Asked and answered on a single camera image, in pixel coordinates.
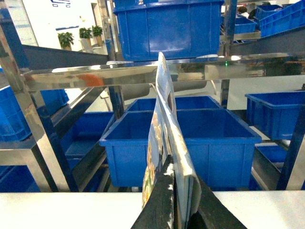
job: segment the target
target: potted plant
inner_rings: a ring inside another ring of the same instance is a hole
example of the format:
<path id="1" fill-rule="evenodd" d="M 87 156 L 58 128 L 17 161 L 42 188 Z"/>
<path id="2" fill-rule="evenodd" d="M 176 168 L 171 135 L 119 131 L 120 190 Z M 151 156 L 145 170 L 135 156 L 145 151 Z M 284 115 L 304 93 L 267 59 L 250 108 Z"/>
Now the potted plant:
<path id="1" fill-rule="evenodd" d="M 72 33 L 70 32 L 62 32 L 58 33 L 58 40 L 59 43 L 61 44 L 61 48 L 64 50 L 72 50 L 71 49 L 71 44 L 74 44 L 74 37 Z"/>
<path id="2" fill-rule="evenodd" d="M 90 38 L 92 38 L 91 32 L 92 32 L 92 30 L 90 28 L 87 28 L 87 29 L 85 27 L 80 28 L 80 38 L 87 39 L 89 46 L 92 48 L 91 40 L 90 40 Z"/>
<path id="3" fill-rule="evenodd" d="M 98 46 L 102 47 L 103 42 L 102 42 L 102 34 L 103 34 L 103 29 L 101 26 L 92 26 L 92 33 L 93 36 L 96 37 L 96 41 Z"/>

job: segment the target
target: green plant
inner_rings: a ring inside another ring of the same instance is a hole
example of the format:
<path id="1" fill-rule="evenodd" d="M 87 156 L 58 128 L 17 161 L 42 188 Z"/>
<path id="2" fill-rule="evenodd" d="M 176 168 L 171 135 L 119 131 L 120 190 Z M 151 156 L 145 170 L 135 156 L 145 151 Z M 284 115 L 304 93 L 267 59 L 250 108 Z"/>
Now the green plant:
<path id="1" fill-rule="evenodd" d="M 80 38 L 92 38 L 92 34 L 91 34 L 92 30 L 90 28 L 80 28 Z"/>
<path id="2" fill-rule="evenodd" d="M 70 32 L 58 33 L 58 39 L 63 49 L 66 47 L 71 47 L 71 44 L 74 44 L 74 37 Z"/>
<path id="3" fill-rule="evenodd" d="M 103 34 L 103 29 L 101 28 L 101 26 L 92 26 L 92 33 L 94 35 L 94 37 L 98 37 L 101 36 Z"/>

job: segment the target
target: metal shelf frame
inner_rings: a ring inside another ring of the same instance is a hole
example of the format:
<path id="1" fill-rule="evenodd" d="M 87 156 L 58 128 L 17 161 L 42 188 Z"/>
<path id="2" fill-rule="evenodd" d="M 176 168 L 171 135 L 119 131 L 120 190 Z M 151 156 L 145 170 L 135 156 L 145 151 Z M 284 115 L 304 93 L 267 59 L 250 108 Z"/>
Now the metal shelf frame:
<path id="1" fill-rule="evenodd" d="M 106 15 L 107 9 L 102 4 L 103 1 L 98 2 L 101 12 Z M 224 107 L 228 100 L 230 79 L 304 74 L 300 66 L 304 63 L 305 53 L 230 57 L 236 6 L 237 0 L 230 0 L 227 4 L 224 58 L 168 61 L 173 82 L 222 80 L 221 104 Z M 104 148 L 96 143 L 80 163 L 70 170 L 60 144 L 64 134 L 105 87 L 109 87 L 115 117 L 121 117 L 124 111 L 121 85 L 155 83 L 157 71 L 155 62 L 136 62 L 29 71 L 21 74 L 2 29 L 0 64 L 32 132 L 32 136 L 26 141 L 0 144 L 1 165 L 27 165 L 41 191 L 60 192 L 85 190 L 94 173 L 102 167 L 106 159 Z M 64 107 L 50 117 L 40 91 L 61 88 L 84 88 L 84 91 L 70 106 Z M 283 184 L 281 189 L 299 188 L 300 178 L 303 179 L 305 176 L 305 168 L 300 167 L 305 156 L 303 117 L 305 112 L 300 113 L 299 125 L 289 147 L 294 157 L 286 161 L 285 172 L 279 177 Z M 101 184 L 100 189 L 104 189 L 104 184 Z"/>

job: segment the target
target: metal post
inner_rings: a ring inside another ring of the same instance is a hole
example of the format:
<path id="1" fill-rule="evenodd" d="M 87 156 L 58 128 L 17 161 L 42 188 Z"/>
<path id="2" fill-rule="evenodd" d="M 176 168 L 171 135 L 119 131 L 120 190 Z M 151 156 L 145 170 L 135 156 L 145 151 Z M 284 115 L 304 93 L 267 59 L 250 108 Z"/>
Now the metal post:
<path id="1" fill-rule="evenodd" d="M 221 81 L 220 105 L 223 106 L 223 108 L 227 108 L 228 106 L 229 87 L 230 80 Z"/>
<path id="2" fill-rule="evenodd" d="M 115 48 L 113 44 L 113 39 L 111 35 L 111 28 L 109 25 L 109 14 L 107 10 L 107 3 L 105 0 L 98 0 L 101 17 L 102 17 L 102 26 L 103 26 L 103 33 L 105 37 L 105 42 L 110 42 L 110 53 L 108 54 L 110 57 L 110 60 L 115 61 Z"/>
<path id="3" fill-rule="evenodd" d="M 20 156 L 23 157 L 23 160 L 26 162 L 26 165 L 41 192 L 58 191 L 37 145 L 31 150 L 20 153 Z"/>
<path id="4" fill-rule="evenodd" d="M 235 18 L 237 0 L 227 0 L 224 18 L 225 44 L 224 56 L 230 56 L 230 48 L 234 42 Z M 220 104 L 224 108 L 228 106 L 230 80 L 221 81 Z"/>
<path id="5" fill-rule="evenodd" d="M 63 166 L 62 164 L 59 164 L 57 160 L 57 154 L 55 153 L 56 150 L 59 150 L 57 153 L 62 154 L 64 156 L 57 135 L 55 132 L 50 132 L 49 134 L 46 133 L 44 125 L 42 124 L 40 117 L 36 111 L 34 102 L 29 92 L 27 91 L 27 87 L 24 84 L 24 79 L 19 73 L 18 66 L 10 51 L 2 28 L 0 28 L 0 64 L 15 94 L 18 104 L 21 107 L 21 110 L 26 118 L 33 137 L 37 142 L 42 157 L 44 158 L 50 170 L 50 173 L 56 183 L 58 190 L 77 191 L 78 189 L 75 182 L 73 182 L 73 177 L 71 176 L 71 174 L 69 174 L 68 163 L 64 164 Z M 51 144 L 50 139 L 52 139 L 53 142 L 56 143 L 56 146 Z"/>
<path id="6" fill-rule="evenodd" d="M 226 0 L 226 11 L 224 17 L 225 45 L 224 55 L 230 56 L 230 47 L 234 42 L 235 19 L 237 0 Z"/>
<path id="7" fill-rule="evenodd" d="M 119 119 L 124 112 L 124 97 L 121 86 L 110 86 L 109 96 L 113 107 L 114 116 Z"/>
<path id="8" fill-rule="evenodd" d="M 300 190 L 305 180 L 305 105 L 295 125 L 277 190 Z"/>
<path id="9" fill-rule="evenodd" d="M 119 30 L 118 30 L 118 24 L 117 24 L 117 20 L 116 20 L 116 16 L 113 14 L 113 0 L 108 0 L 110 3 L 110 7 L 111 7 L 111 11 L 109 12 L 110 15 L 110 19 L 111 19 L 111 28 L 112 28 L 112 32 L 113 35 L 115 37 L 115 43 L 118 49 L 118 52 L 122 52 L 122 47 L 121 47 L 121 43 L 119 40 Z"/>

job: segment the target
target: white table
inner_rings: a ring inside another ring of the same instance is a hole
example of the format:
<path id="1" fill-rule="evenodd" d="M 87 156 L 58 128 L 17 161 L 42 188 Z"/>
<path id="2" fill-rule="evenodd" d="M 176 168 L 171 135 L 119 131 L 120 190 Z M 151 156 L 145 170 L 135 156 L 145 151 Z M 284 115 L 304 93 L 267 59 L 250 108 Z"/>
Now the white table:
<path id="1" fill-rule="evenodd" d="M 215 192 L 249 229 L 305 228 L 305 191 Z M 129 229 L 141 193 L 1 193 L 0 227 Z"/>

